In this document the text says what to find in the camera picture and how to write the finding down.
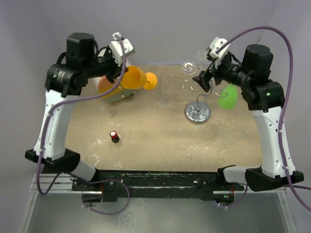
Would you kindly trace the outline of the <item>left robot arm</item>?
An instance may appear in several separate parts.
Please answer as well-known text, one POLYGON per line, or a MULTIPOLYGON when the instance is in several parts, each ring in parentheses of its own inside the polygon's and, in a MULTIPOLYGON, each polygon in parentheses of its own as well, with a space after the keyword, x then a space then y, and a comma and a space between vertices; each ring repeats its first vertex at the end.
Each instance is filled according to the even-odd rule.
POLYGON ((113 83, 126 70, 126 40, 114 33, 114 40, 98 48, 93 35, 73 33, 67 38, 67 50, 47 71, 45 81, 45 111, 38 140, 25 158, 56 172, 70 173, 83 179, 88 190, 100 185, 96 168, 89 166, 77 152, 66 148, 66 136, 71 115, 88 80, 106 76, 113 83))

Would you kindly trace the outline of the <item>yellow plastic wine glass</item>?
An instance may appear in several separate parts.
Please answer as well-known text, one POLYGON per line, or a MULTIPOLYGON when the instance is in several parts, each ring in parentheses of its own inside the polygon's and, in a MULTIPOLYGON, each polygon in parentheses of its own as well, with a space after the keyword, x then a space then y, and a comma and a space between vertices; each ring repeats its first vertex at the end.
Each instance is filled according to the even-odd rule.
POLYGON ((126 89, 153 90, 157 85, 157 76, 151 72, 144 72, 138 67, 129 66, 125 72, 121 85, 126 89))

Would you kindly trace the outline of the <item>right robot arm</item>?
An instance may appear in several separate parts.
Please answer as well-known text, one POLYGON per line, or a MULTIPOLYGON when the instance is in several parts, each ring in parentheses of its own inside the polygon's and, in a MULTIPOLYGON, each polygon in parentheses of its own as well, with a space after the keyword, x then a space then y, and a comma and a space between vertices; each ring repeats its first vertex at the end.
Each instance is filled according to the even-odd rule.
POLYGON ((233 165, 218 169, 216 184, 221 190, 240 183, 258 192, 304 181, 304 174, 296 170, 286 145, 281 120, 285 109, 283 87, 269 79, 273 58, 267 46, 252 44, 246 47, 242 62, 232 63, 236 57, 227 48, 222 50, 219 45, 210 45, 207 59, 211 64, 193 77, 205 91, 211 89, 211 79, 216 85, 226 81, 240 87, 259 132, 262 165, 253 168, 233 165))

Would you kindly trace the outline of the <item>short clear wine glass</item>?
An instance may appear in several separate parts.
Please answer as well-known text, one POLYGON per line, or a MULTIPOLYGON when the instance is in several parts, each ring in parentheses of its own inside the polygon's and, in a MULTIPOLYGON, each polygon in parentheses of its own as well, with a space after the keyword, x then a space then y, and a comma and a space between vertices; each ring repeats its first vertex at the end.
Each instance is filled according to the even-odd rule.
POLYGON ((209 60, 207 59, 207 51, 200 50, 195 53, 195 59, 198 61, 198 67, 204 69, 206 65, 209 65, 209 60))

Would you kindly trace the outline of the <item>tall clear champagne flute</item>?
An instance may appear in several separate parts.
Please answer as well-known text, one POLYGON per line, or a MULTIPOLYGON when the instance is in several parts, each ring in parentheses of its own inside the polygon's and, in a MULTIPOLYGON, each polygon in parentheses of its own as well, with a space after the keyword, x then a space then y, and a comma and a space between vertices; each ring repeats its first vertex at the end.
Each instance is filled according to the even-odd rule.
POLYGON ((158 90, 156 92, 156 99, 160 105, 168 104, 170 98, 168 96, 168 88, 170 84, 170 75, 163 73, 158 79, 158 90))

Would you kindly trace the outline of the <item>clear stemmed wine glass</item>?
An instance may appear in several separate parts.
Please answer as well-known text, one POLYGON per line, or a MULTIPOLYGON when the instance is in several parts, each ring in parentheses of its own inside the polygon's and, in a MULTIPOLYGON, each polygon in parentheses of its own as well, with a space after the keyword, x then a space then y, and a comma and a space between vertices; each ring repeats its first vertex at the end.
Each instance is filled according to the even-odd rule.
POLYGON ((187 81, 190 81, 190 89, 194 92, 198 92, 197 88, 196 88, 196 84, 195 82, 192 80, 192 77, 197 73, 198 71, 198 67, 196 64, 191 63, 191 62, 184 62, 181 65, 181 71, 182 73, 184 73, 185 75, 190 75, 191 77, 189 79, 187 79, 187 81))

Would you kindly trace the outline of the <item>green plastic wine glass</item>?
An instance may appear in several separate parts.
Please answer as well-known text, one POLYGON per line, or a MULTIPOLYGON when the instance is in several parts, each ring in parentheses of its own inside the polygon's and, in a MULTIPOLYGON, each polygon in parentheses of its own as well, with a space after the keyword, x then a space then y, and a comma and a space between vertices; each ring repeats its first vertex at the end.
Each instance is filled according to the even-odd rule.
POLYGON ((238 100, 238 90, 236 86, 225 87, 218 98, 218 105, 223 109, 234 109, 238 100))

